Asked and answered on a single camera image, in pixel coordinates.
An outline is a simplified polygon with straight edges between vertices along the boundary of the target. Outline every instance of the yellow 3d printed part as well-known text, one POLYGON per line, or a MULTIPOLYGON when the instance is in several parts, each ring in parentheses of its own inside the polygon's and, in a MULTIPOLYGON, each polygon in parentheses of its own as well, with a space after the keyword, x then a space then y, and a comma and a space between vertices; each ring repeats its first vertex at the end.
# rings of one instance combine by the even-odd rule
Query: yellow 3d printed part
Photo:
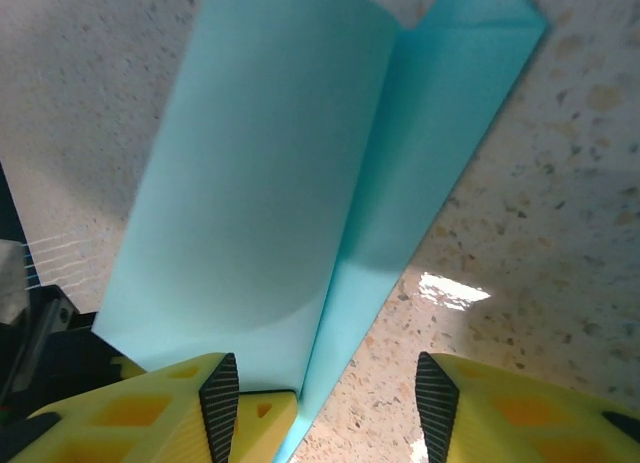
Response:
POLYGON ((640 462, 640 419, 574 390, 422 353, 416 402, 430 463, 640 462))
POLYGON ((226 463, 237 405, 235 357, 204 355, 40 409, 59 421, 11 462, 226 463))
POLYGON ((241 394, 230 463, 271 463, 297 414, 292 391, 241 394))

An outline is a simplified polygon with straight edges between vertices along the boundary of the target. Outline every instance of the speckled floor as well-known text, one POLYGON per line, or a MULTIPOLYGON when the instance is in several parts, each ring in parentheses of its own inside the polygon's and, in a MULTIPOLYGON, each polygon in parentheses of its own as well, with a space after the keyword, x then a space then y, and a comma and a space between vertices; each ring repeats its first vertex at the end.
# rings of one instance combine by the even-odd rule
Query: speckled floor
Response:
MULTIPOLYGON (((0 0, 0 158, 43 279, 85 309, 200 1, 0 0)), ((412 24, 433 0, 378 1, 412 24)), ((640 0, 534 1, 553 31, 297 461, 426 461, 423 349, 640 406, 640 0)))

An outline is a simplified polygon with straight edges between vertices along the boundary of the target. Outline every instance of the light blue paper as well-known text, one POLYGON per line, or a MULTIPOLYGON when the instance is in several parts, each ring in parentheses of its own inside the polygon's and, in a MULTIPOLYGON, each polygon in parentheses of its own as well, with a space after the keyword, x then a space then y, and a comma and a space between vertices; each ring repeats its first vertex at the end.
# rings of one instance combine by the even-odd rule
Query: light blue paper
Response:
POLYGON ((251 390, 300 390, 315 335, 286 461, 544 28, 526 0, 438 0, 380 95, 396 30, 368 1, 207 0, 95 331, 147 369, 234 351, 251 390))
POLYGON ((397 31, 368 0, 206 0, 99 336, 300 390, 397 31))
POLYGON ((545 27, 526 0, 437 0, 398 38, 299 415, 276 462, 311 427, 545 27))

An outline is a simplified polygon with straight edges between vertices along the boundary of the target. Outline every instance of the black rubber pad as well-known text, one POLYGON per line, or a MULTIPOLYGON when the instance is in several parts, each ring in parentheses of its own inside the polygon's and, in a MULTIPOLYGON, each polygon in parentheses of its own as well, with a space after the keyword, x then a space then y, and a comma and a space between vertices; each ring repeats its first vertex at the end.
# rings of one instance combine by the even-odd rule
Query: black rubber pad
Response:
POLYGON ((10 461, 49 431, 60 419, 57 413, 42 413, 4 428, 0 431, 0 463, 10 461))
POLYGON ((604 411, 602 416, 640 445, 640 420, 615 411, 604 411))
POLYGON ((429 463, 445 463, 460 392, 438 363, 420 353, 416 372, 416 403, 429 463))
POLYGON ((229 353, 207 378, 199 392, 209 450, 216 463, 229 461, 239 392, 236 357, 229 353))

